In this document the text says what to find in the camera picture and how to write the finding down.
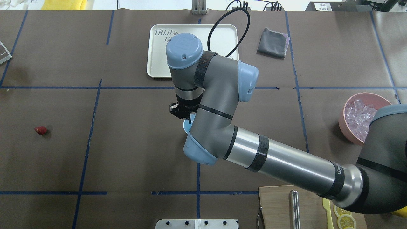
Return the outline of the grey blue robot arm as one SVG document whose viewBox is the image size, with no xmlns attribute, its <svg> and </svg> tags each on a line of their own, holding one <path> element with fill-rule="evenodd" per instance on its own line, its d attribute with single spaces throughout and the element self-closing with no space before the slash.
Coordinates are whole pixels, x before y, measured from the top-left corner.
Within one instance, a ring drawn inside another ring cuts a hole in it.
<svg viewBox="0 0 407 229">
<path fill-rule="evenodd" d="M 205 51 L 190 33 L 173 36 L 165 51 L 177 97 L 170 113 L 195 113 L 183 148 L 191 160 L 227 160 L 356 213 L 406 207 L 406 104 L 378 109 L 356 164 L 340 165 L 232 125 L 238 102 L 248 102 L 256 86 L 255 66 Z"/>
</svg>

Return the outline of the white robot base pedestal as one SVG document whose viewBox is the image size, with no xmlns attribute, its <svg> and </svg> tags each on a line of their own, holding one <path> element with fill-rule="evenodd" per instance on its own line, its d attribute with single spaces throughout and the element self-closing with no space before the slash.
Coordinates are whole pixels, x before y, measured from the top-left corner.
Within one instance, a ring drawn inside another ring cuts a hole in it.
<svg viewBox="0 0 407 229">
<path fill-rule="evenodd" d="M 239 229 L 235 219 L 173 219 L 159 220 L 156 229 Z"/>
</svg>

